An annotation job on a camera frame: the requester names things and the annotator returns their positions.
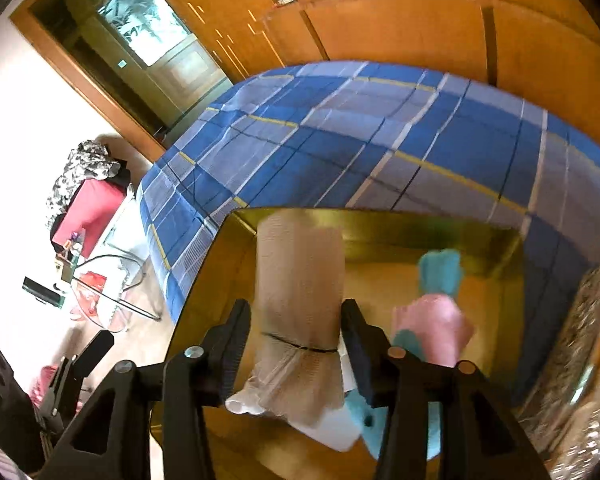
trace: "beige bundle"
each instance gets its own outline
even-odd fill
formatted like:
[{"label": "beige bundle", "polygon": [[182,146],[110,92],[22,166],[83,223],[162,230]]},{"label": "beige bundle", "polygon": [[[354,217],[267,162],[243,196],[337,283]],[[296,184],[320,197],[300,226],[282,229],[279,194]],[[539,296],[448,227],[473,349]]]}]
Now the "beige bundle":
[{"label": "beige bundle", "polygon": [[272,412],[312,426],[344,403],[337,352],[342,233],[315,226],[304,213],[281,211],[258,226],[257,252],[262,339],[253,374],[234,401],[260,408],[243,412]]}]

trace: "blue plaid bedsheet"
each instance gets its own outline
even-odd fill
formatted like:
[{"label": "blue plaid bedsheet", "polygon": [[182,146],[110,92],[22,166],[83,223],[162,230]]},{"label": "blue plaid bedsheet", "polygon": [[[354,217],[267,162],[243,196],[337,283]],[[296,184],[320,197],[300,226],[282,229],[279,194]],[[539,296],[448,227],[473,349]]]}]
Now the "blue plaid bedsheet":
[{"label": "blue plaid bedsheet", "polygon": [[513,95],[410,66],[323,62],[241,82],[156,162],[139,196],[173,320],[236,208],[406,210],[519,229],[518,395],[544,363],[582,274],[600,261],[600,146]]}]

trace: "camouflage clothing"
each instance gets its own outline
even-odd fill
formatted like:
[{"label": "camouflage clothing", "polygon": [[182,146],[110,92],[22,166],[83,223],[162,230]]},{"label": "camouflage clothing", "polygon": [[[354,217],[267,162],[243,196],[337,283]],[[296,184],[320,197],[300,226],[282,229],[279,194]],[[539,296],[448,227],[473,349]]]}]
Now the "camouflage clothing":
[{"label": "camouflage clothing", "polygon": [[66,213],[74,193],[88,178],[105,180],[115,176],[120,163],[110,158],[104,144],[95,140],[85,140],[69,154],[62,175],[56,180],[51,194],[46,199],[46,226],[51,229],[58,215]]}]

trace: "wooden door frame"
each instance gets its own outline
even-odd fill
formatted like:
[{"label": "wooden door frame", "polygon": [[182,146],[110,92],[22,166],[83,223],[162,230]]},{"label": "wooden door frame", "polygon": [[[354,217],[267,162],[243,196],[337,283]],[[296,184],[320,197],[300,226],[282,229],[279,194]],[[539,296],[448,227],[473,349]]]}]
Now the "wooden door frame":
[{"label": "wooden door frame", "polygon": [[80,94],[111,126],[142,153],[155,162],[165,152],[154,139],[78,62],[33,14],[31,7],[37,0],[24,0],[10,18],[33,48],[51,65],[69,85]]}]

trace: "screw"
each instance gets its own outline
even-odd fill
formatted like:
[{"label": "screw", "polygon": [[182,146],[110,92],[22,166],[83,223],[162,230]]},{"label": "screw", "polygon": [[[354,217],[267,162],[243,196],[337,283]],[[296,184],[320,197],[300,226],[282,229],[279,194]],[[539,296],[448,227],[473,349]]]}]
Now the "screw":
[{"label": "screw", "polygon": [[460,361],[458,363],[458,370],[465,375],[471,375],[476,371],[476,367],[471,361]]},{"label": "screw", "polygon": [[402,359],[405,355],[407,355],[407,351],[399,346],[392,346],[386,351],[386,353],[389,357],[393,357],[394,359]]},{"label": "screw", "polygon": [[114,366],[114,370],[117,371],[119,374],[126,374],[133,367],[134,364],[132,361],[124,360],[120,361],[119,363],[116,363],[116,365]]},{"label": "screw", "polygon": [[189,359],[196,359],[198,357],[202,357],[202,354],[205,353],[205,349],[202,346],[190,346],[184,351],[184,355]]}]

